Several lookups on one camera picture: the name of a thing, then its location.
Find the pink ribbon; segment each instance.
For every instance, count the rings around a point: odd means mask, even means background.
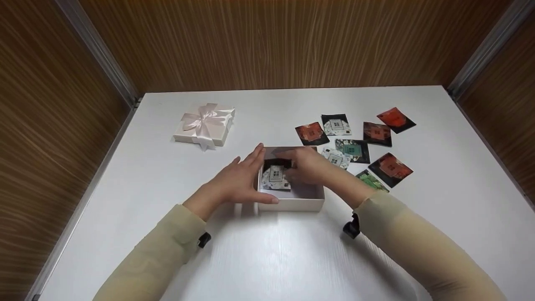
[[[216,103],[207,103],[205,106],[199,107],[199,114],[185,113],[182,116],[184,125],[182,129],[189,131],[195,129],[195,136],[198,139],[201,149],[206,151],[209,149],[216,149],[213,139],[208,131],[207,124],[227,126],[228,122],[232,121],[232,112],[234,108],[228,110],[216,110]]]

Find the metal corner post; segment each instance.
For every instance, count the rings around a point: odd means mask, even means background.
[[[457,102],[535,8],[535,0],[514,0],[479,45],[447,90]]]
[[[139,94],[113,57],[78,0],[54,0],[130,108]]]

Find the finger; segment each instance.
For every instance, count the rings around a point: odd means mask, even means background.
[[[284,172],[287,181],[299,181],[299,173],[297,169],[290,168]]]
[[[229,165],[227,165],[227,166],[232,166],[232,165],[236,165],[236,164],[240,163],[240,159],[241,159],[240,156],[237,156],[237,157],[234,158],[234,160],[232,160],[232,162],[231,162]]]
[[[266,153],[266,149],[265,148],[262,148],[262,150],[260,151],[260,153],[258,154],[258,156],[255,158],[255,160],[253,161],[253,163],[250,165],[252,170],[257,173],[258,170],[260,169],[260,167],[262,167],[262,165],[264,164],[264,156],[265,156],[265,153]]]
[[[251,191],[247,194],[247,200],[250,202],[262,203],[262,204],[278,204],[279,199],[269,193],[263,193],[258,191]]]
[[[250,153],[246,158],[245,160],[242,162],[242,164],[244,165],[251,165],[251,163],[254,162],[254,160],[256,159],[256,157],[258,157],[258,154],[260,153],[260,151],[264,148],[264,144],[262,142],[260,142],[256,147],[255,149],[253,150],[252,153]]]
[[[287,159],[287,160],[295,160],[296,159],[297,152],[292,150],[287,150],[285,152],[276,153],[275,157],[281,158],[281,159]]]

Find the wood grain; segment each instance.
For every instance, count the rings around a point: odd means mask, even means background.
[[[143,92],[447,85],[510,0],[81,0]]]
[[[535,204],[535,12],[461,99],[461,107]]]
[[[128,108],[52,0],[0,2],[0,299],[23,300]]]

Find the open white box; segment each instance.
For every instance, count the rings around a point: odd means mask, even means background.
[[[276,158],[274,154],[289,151],[291,149],[303,146],[293,147],[266,147],[264,159]],[[292,182],[290,191],[263,189],[261,185],[263,166],[258,172],[258,181],[256,189],[260,192],[273,194],[279,199],[278,204],[260,204],[258,209],[263,211],[313,211],[318,212],[322,209],[325,202],[325,191],[322,185],[310,185]]]

